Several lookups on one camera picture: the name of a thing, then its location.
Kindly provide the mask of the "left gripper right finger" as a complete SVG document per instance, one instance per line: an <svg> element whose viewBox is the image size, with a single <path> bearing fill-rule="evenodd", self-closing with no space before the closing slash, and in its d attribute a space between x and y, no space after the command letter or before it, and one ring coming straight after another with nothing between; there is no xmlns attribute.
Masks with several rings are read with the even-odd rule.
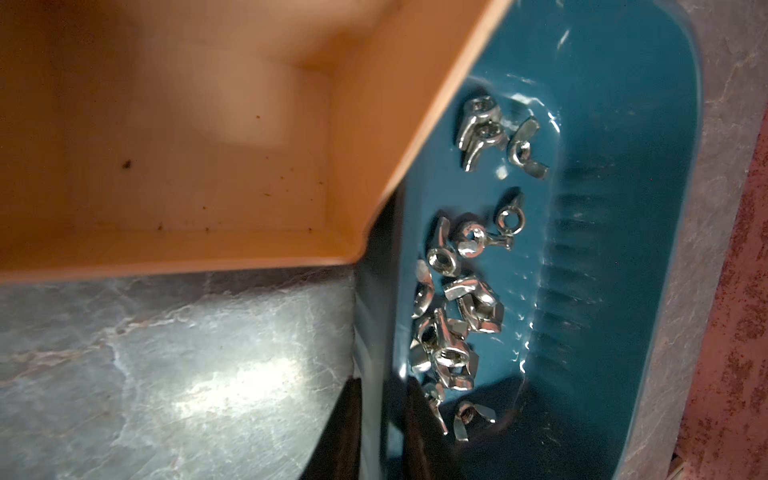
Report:
<svg viewBox="0 0 768 480"><path fill-rule="evenodd" d="M419 382L409 378L405 406L405 478L464 479Z"/></svg>

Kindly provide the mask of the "beige plastic file organizer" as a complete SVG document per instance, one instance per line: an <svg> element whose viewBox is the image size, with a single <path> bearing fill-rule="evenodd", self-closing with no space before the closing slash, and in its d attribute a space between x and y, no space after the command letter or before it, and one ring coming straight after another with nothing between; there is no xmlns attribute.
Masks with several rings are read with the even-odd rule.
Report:
<svg viewBox="0 0 768 480"><path fill-rule="evenodd" d="M5 1L5 283L349 264L506 1Z"/></svg>

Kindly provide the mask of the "teal plastic storage tray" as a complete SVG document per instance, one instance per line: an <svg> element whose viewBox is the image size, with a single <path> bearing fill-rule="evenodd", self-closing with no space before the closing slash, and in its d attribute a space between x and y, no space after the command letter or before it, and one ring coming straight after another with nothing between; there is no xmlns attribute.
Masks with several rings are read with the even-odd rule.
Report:
<svg viewBox="0 0 768 480"><path fill-rule="evenodd" d="M461 168L464 102L488 94L512 129L535 116L539 180L483 151ZM634 420L700 123L689 33L657 1L518 1L422 147L356 267L355 363L363 379L361 475L399 479L411 373L415 267L438 216L491 225L515 191L513 248L466 266L501 300L498 334L473 333L492 408L452 454L468 479L613 479Z"/></svg>

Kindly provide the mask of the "pile of silver wing nuts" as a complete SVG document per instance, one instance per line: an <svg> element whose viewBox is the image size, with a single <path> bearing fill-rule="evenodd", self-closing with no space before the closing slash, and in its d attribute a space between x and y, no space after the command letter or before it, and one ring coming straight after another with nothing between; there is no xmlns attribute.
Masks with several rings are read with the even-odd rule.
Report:
<svg viewBox="0 0 768 480"><path fill-rule="evenodd" d="M455 136L462 170L473 172L481 153L496 147L505 152L510 165L533 178L546 178L548 166L531 154L531 140L539 129L535 116L507 128L502 108L491 95L467 99ZM453 224L448 217L438 216L425 255L416 262L409 366L417 375L432 377L423 387L428 407L441 432L452 434L458 442L468 441L467 427L476 418L488 424L497 420L493 409L462 400L452 422L447 423L440 407L447 391L466 392L475 386L479 356L468 342L469 335L500 333L504 317L499 297L465 263L492 247L511 250L526 226L523 205L523 193L515 191L501 203L490 226L472 217Z"/></svg>

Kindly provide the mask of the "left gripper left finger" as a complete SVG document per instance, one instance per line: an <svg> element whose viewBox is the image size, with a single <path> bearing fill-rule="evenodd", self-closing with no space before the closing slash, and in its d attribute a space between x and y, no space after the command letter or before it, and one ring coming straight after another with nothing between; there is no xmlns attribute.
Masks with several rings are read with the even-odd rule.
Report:
<svg viewBox="0 0 768 480"><path fill-rule="evenodd" d="M361 424L362 382L349 378L300 479L357 480Z"/></svg>

